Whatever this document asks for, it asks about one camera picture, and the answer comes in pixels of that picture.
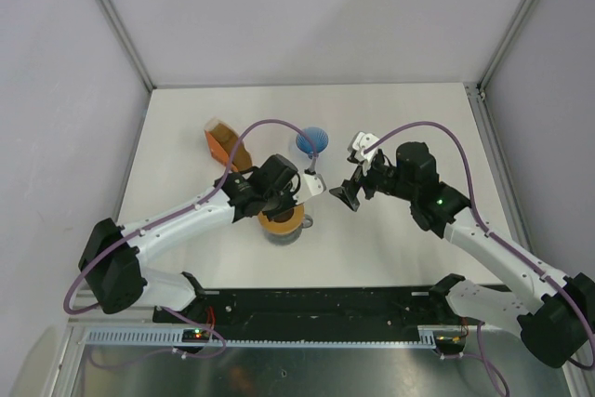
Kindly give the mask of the blue glass dripper cone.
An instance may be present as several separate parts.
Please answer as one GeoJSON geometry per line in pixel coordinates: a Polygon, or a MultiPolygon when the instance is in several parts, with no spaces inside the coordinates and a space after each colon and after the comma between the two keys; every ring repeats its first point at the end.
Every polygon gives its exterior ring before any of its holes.
{"type": "Polygon", "coordinates": [[[297,148],[312,158],[315,153],[321,153],[329,143],[328,134],[320,127],[303,128],[296,136],[297,148]]]}

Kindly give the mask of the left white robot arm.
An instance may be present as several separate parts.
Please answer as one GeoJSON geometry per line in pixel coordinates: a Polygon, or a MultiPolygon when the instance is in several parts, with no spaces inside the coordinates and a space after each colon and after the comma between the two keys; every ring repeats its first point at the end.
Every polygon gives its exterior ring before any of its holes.
{"type": "Polygon", "coordinates": [[[258,214],[283,214],[302,203],[307,184],[303,172],[274,154],[260,167],[227,173],[160,216],[125,225],[104,219],[93,228],[79,268],[106,314],[134,306],[165,307],[195,322],[205,311],[198,281],[185,271],[156,270],[152,262],[200,234],[258,214]]]}

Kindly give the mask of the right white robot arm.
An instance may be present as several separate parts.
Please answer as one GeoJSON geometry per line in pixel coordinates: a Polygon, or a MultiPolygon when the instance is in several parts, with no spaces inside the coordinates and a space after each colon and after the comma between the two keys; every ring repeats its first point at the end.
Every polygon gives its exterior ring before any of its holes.
{"type": "Polygon", "coordinates": [[[408,202],[417,226],[479,261],[506,291],[449,274],[431,290],[430,316],[440,324],[467,317],[518,337],[541,363],[559,368],[594,342],[594,283],[570,277],[479,221],[469,197],[439,179],[436,160],[423,142],[406,142],[387,162],[378,138],[358,133],[349,146],[356,169],[331,194],[357,210],[358,192],[408,202]]]}

